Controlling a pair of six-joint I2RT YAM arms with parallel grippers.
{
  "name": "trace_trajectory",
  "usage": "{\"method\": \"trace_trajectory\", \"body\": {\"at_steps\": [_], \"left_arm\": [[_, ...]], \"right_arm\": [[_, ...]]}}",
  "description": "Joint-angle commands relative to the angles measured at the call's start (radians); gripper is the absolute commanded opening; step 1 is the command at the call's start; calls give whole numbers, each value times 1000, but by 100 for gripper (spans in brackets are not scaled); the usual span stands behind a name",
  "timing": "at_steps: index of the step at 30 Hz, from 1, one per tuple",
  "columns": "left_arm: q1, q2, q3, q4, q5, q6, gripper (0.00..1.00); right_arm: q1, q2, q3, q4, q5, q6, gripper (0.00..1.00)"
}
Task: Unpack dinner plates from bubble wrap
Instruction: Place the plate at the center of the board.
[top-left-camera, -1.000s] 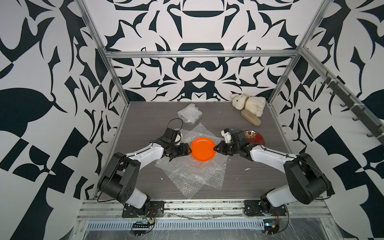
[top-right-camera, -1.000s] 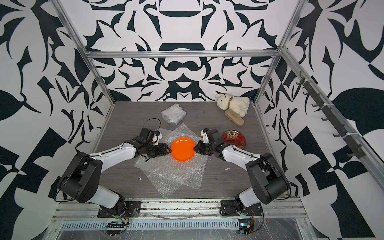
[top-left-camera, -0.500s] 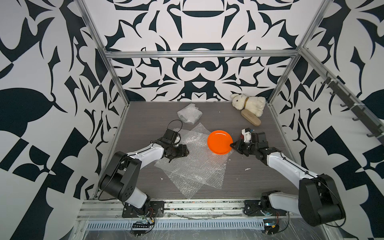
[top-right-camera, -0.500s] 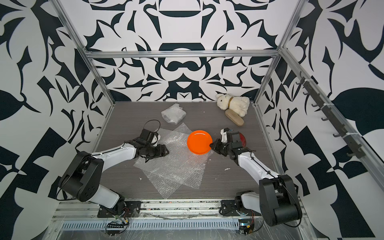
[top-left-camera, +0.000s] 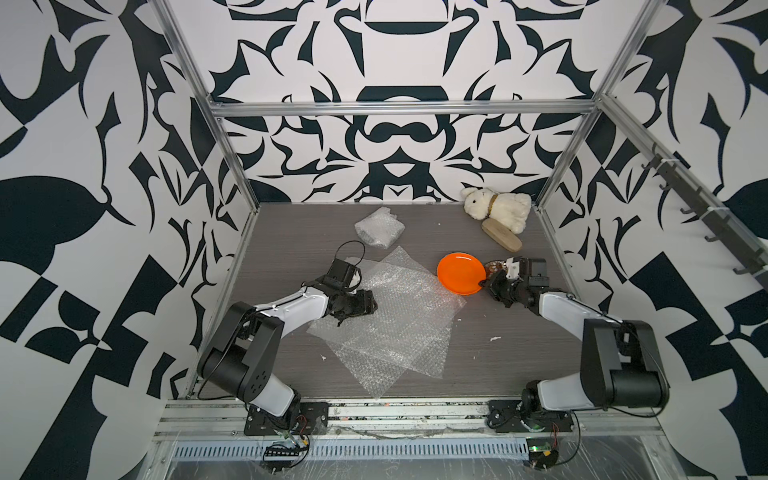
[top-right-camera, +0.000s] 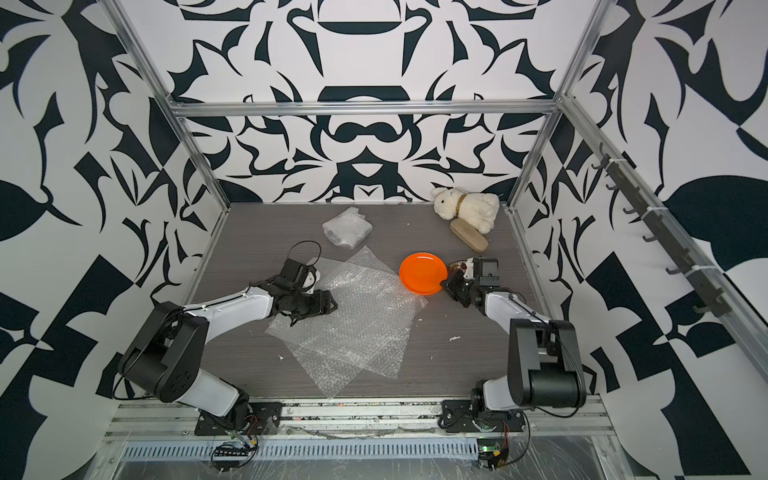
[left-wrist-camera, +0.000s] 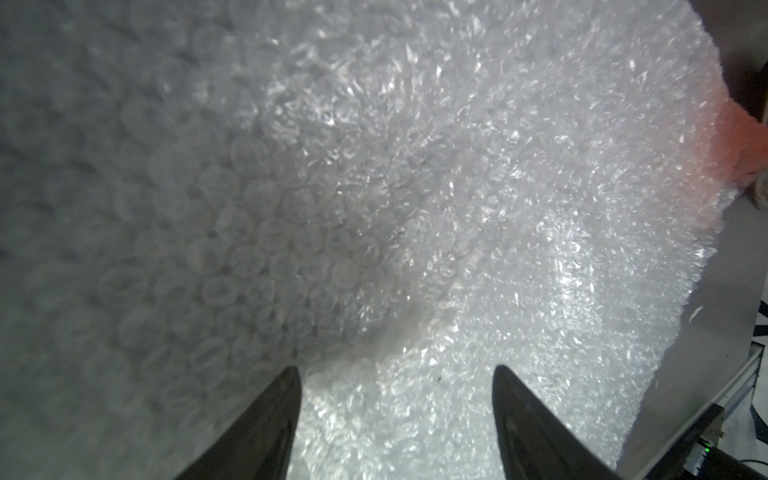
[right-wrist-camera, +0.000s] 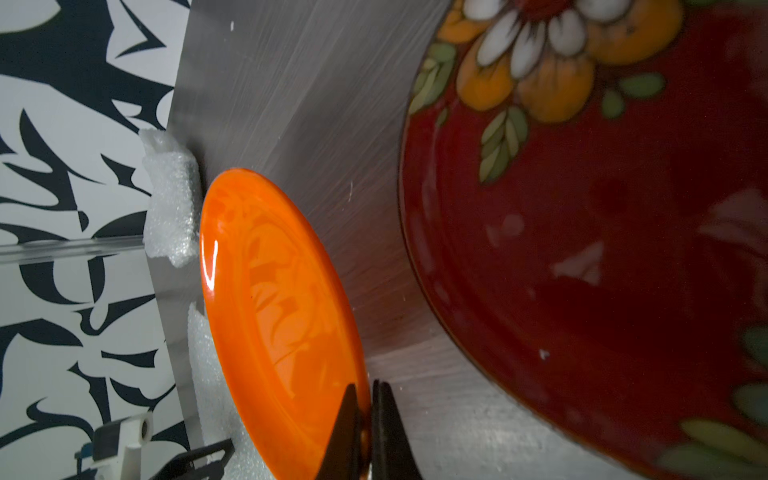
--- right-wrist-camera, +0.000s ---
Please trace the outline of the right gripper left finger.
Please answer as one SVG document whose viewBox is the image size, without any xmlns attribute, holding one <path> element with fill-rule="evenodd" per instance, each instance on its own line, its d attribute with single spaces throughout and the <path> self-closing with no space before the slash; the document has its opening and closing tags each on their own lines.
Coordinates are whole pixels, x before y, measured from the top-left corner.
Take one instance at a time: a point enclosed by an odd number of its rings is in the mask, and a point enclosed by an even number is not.
<svg viewBox="0 0 768 480">
<path fill-rule="evenodd" d="M 362 414 L 357 391 L 349 384 L 342 397 L 331 437 L 316 475 L 316 480 L 356 480 L 360 478 Z"/>
</svg>

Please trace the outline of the red floral dinner plate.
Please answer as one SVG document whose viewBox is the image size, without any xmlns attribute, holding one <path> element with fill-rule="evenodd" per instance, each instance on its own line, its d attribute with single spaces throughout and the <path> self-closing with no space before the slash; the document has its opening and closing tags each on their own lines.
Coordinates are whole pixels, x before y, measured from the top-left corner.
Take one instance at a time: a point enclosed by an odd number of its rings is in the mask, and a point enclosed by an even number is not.
<svg viewBox="0 0 768 480">
<path fill-rule="evenodd" d="M 454 1 L 399 210 L 440 323 L 656 479 L 767 475 L 767 5 Z"/>
</svg>

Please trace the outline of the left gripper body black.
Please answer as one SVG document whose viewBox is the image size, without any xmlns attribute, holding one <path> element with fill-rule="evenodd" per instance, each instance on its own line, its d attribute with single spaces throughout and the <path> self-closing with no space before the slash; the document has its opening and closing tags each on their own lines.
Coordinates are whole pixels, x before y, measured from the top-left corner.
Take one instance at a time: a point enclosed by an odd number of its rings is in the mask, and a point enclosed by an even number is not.
<svg viewBox="0 0 768 480">
<path fill-rule="evenodd" d="M 181 453 L 168 461 L 151 480 L 221 480 L 235 451 L 231 439 Z"/>
</svg>

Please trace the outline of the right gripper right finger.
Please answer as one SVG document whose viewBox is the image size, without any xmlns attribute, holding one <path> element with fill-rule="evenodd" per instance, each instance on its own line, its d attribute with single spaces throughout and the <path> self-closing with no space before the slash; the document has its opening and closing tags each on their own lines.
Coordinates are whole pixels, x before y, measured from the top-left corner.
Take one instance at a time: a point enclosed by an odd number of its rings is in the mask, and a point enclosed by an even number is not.
<svg viewBox="0 0 768 480">
<path fill-rule="evenodd" d="M 373 480 L 422 480 L 391 385 L 375 380 L 372 403 Z"/>
</svg>

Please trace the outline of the orange bubble plate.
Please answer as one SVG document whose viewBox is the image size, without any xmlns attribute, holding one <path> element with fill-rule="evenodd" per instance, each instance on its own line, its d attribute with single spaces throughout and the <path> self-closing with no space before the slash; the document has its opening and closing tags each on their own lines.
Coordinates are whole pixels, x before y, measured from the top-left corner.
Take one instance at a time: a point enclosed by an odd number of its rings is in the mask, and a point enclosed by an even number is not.
<svg viewBox="0 0 768 480">
<path fill-rule="evenodd" d="M 206 315 L 247 432 L 278 479 L 312 479 L 346 388 L 370 410 L 361 339 L 316 233 L 266 177 L 230 169 L 200 222 Z"/>
</svg>

